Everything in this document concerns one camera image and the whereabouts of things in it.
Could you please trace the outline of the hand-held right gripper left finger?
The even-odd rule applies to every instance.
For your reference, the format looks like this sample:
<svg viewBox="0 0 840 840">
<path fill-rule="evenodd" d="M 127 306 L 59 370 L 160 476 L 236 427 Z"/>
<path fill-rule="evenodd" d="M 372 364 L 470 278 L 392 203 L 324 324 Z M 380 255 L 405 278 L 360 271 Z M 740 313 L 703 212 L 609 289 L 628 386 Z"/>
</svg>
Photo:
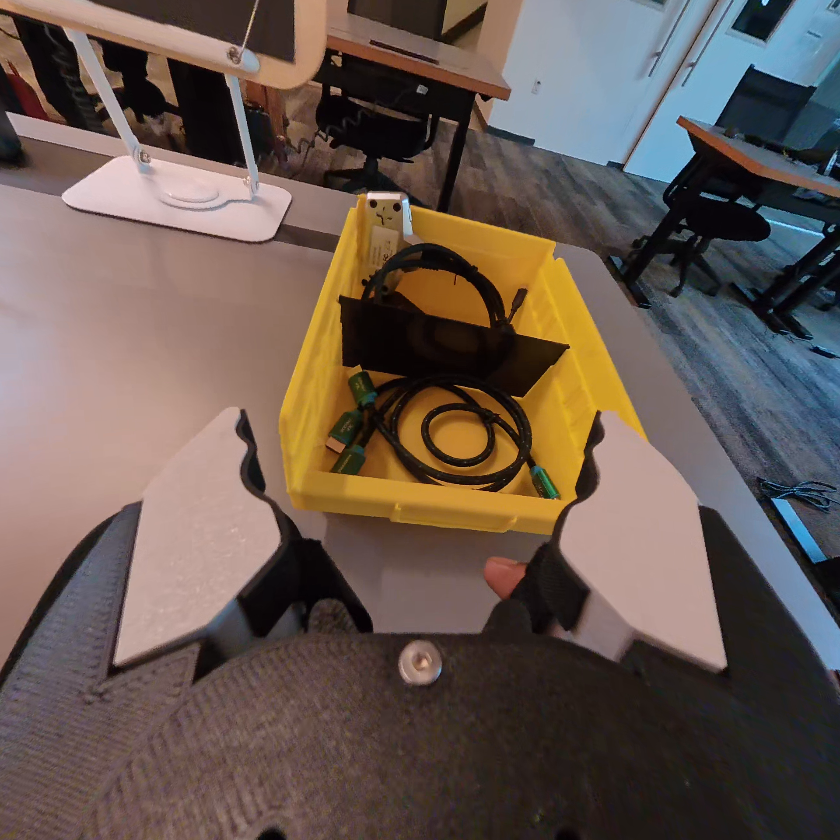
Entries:
<svg viewBox="0 0 840 840">
<path fill-rule="evenodd" d="M 244 410 L 228 407 L 146 487 L 112 664 L 199 643 L 223 661 L 303 629 L 300 602 L 247 613 L 245 591 L 286 548 Z"/>
</svg>

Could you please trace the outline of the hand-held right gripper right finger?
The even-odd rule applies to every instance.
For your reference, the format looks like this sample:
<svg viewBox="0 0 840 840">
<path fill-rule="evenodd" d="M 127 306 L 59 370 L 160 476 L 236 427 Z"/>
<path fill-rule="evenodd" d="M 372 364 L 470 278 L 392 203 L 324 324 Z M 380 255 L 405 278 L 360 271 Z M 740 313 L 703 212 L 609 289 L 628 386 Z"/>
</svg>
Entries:
<svg viewBox="0 0 840 840">
<path fill-rule="evenodd" d="M 642 642 L 725 670 L 700 505 L 678 470 L 617 413 L 597 413 L 575 492 L 548 542 L 549 633 L 614 662 Z"/>
</svg>

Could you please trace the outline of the yellow plastic bin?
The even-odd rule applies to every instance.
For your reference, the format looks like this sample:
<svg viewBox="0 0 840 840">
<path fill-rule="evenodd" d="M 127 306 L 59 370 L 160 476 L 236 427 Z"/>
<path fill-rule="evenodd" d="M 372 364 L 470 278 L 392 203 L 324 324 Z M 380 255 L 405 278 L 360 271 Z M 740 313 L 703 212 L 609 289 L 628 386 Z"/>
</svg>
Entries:
<svg viewBox="0 0 840 840">
<path fill-rule="evenodd" d="M 329 452 L 326 441 L 341 413 L 353 405 L 351 370 L 360 365 L 375 384 L 396 377 L 384 362 L 343 362 L 340 297 L 358 301 L 363 290 L 371 229 L 363 206 L 358 199 L 346 217 L 280 409 L 280 444 L 293 505 L 449 529 L 550 533 L 562 508 L 575 498 L 595 414 L 614 413 L 641 438 L 647 436 L 581 294 L 582 273 L 571 257 L 556 257 L 555 243 L 545 238 L 413 210 L 418 237 L 465 257 L 499 290 L 506 309 L 520 288 L 528 290 L 513 319 L 518 334 L 566 345 L 560 359 L 516 396 L 531 424 L 536 462 L 548 472 L 560 499 L 540 498 L 526 466 L 497 492 L 425 485 L 409 475 L 379 434 L 366 449 L 357 476 L 330 471 L 338 456 Z"/>
</svg>

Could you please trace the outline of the person's right hand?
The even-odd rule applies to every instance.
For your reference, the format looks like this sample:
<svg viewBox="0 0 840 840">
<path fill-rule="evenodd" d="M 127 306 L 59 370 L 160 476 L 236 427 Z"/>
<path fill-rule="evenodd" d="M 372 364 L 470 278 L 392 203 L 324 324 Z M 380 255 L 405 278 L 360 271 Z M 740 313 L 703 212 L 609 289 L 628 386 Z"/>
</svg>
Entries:
<svg viewBox="0 0 840 840">
<path fill-rule="evenodd" d="M 495 556 L 486 561 L 483 575 L 489 588 L 504 601 L 511 597 L 528 567 L 527 563 Z"/>
</svg>

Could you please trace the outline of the black bin divider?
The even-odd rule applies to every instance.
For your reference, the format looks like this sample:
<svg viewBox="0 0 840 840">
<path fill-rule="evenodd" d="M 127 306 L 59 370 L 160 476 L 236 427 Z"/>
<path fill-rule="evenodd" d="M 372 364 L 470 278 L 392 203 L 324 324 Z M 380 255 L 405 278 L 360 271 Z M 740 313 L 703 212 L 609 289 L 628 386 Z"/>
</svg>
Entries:
<svg viewBox="0 0 840 840">
<path fill-rule="evenodd" d="M 399 377 L 464 375 L 525 396 L 569 348 L 373 301 L 339 297 L 344 368 Z"/>
</svg>

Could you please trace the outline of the black round stool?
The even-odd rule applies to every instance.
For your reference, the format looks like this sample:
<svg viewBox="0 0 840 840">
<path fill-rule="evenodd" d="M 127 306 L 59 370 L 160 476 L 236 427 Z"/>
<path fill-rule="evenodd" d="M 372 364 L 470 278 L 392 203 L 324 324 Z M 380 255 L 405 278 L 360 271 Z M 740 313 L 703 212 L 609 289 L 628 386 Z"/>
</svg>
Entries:
<svg viewBox="0 0 840 840">
<path fill-rule="evenodd" d="M 706 252 L 715 240 L 733 243 L 759 243 L 771 234 L 770 223 L 756 209 L 734 201 L 723 201 L 693 195 L 676 203 L 674 226 L 666 234 L 643 236 L 633 242 L 631 257 L 640 255 L 654 242 L 653 256 L 669 256 L 670 264 L 679 269 L 677 285 L 669 292 L 678 298 L 686 288 L 689 269 L 698 268 L 710 281 L 705 293 L 715 297 L 723 281 L 707 261 Z"/>
</svg>

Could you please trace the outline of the white monitor stand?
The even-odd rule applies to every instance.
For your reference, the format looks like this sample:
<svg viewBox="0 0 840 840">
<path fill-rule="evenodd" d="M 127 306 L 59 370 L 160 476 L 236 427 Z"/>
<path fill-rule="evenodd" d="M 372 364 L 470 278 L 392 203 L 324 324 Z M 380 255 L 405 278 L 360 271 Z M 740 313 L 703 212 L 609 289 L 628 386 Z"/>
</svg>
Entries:
<svg viewBox="0 0 840 840">
<path fill-rule="evenodd" d="M 245 106 L 236 76 L 225 74 L 246 175 L 233 177 L 171 161 L 156 161 L 132 132 L 107 83 L 90 40 L 65 28 L 93 80 L 127 153 L 116 156 L 62 194 L 79 211 L 250 244 L 276 235 L 292 203 L 290 192 L 261 185 Z"/>
</svg>

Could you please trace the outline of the silver adapter hub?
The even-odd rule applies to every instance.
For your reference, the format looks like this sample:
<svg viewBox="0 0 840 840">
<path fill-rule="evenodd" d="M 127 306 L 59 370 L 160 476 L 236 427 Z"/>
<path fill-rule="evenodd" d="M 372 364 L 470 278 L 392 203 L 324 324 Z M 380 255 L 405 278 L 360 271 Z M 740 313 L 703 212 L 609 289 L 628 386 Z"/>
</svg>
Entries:
<svg viewBox="0 0 840 840">
<path fill-rule="evenodd" d="M 368 192 L 362 207 L 361 260 L 369 279 L 415 241 L 413 211 L 407 194 Z"/>
</svg>

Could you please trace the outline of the white double door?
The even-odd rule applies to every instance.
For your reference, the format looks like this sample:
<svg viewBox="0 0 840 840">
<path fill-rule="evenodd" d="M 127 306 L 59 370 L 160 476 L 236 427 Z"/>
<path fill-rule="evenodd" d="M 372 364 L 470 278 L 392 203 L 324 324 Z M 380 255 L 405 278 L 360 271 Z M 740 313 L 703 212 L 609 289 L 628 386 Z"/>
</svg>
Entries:
<svg viewBox="0 0 840 840">
<path fill-rule="evenodd" d="M 680 61 L 635 146 L 623 165 L 625 173 L 668 182 L 685 163 L 685 132 L 677 124 L 690 109 L 689 79 L 719 28 L 726 23 L 733 1 L 717 1 Z"/>
</svg>

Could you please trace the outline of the black office chair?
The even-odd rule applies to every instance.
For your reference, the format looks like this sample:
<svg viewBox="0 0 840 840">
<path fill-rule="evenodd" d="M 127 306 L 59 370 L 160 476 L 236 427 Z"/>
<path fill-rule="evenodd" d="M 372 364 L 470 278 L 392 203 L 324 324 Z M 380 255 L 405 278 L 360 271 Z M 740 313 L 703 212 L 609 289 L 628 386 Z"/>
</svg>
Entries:
<svg viewBox="0 0 840 840">
<path fill-rule="evenodd" d="M 380 161 L 412 163 L 418 155 L 429 150 L 436 140 L 438 116 L 428 114 L 424 120 L 418 120 L 410 115 L 394 116 L 374 111 L 323 87 L 316 107 L 316 123 L 330 148 L 335 150 L 343 146 L 364 154 L 361 168 L 326 171 L 325 186 L 342 180 L 340 190 L 345 193 L 404 193 L 410 203 L 422 205 L 407 189 L 381 172 Z"/>
</svg>

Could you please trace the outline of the black high-back chair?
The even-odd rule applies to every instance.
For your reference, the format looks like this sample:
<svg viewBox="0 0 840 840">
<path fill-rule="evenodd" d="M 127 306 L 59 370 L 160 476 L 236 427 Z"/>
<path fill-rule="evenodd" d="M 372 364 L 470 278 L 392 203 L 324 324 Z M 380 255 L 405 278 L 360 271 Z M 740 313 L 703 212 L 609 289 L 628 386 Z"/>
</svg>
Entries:
<svg viewBox="0 0 840 840">
<path fill-rule="evenodd" d="M 816 86 L 803 86 L 750 65 L 715 121 L 723 130 L 780 143 L 811 100 Z"/>
</svg>

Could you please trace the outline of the white framed monitor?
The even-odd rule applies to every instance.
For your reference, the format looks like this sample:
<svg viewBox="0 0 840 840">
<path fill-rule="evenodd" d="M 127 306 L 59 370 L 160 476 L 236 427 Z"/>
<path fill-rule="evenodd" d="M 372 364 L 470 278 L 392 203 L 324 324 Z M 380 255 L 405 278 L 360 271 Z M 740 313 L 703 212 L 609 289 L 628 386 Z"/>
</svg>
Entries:
<svg viewBox="0 0 840 840">
<path fill-rule="evenodd" d="M 314 77 L 324 1 L 2 1 L 2 12 L 279 90 Z"/>
</svg>

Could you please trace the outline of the wooden desk with black legs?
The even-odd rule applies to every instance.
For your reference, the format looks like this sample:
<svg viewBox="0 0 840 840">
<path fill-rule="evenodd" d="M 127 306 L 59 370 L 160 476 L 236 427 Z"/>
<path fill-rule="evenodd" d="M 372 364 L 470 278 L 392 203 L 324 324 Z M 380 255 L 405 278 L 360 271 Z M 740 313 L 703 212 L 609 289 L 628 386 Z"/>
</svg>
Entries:
<svg viewBox="0 0 840 840">
<path fill-rule="evenodd" d="M 437 210 L 452 202 L 477 99 L 507 101 L 511 88 L 477 53 L 371 18 L 340 12 L 329 18 L 328 44 L 314 80 L 374 111 L 454 124 Z"/>
</svg>

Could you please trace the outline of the wooden desk with black frame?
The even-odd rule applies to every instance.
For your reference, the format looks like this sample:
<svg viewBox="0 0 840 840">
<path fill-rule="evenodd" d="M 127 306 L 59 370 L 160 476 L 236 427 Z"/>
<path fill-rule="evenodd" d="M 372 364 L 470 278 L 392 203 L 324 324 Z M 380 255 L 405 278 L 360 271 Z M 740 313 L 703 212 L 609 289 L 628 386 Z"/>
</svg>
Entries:
<svg viewBox="0 0 840 840">
<path fill-rule="evenodd" d="M 671 208 L 693 195 L 734 201 L 759 210 L 769 207 L 823 222 L 822 240 L 794 264 L 787 266 L 764 291 L 731 287 L 750 310 L 774 333 L 812 341 L 793 311 L 815 291 L 838 279 L 838 181 L 820 174 L 803 161 L 791 159 L 782 148 L 763 147 L 738 139 L 723 129 L 680 117 L 694 155 L 666 187 L 667 213 L 650 235 L 666 234 L 675 224 Z M 650 308 L 639 279 L 656 257 L 651 241 L 640 260 L 612 256 L 608 263 L 640 308 Z"/>
</svg>

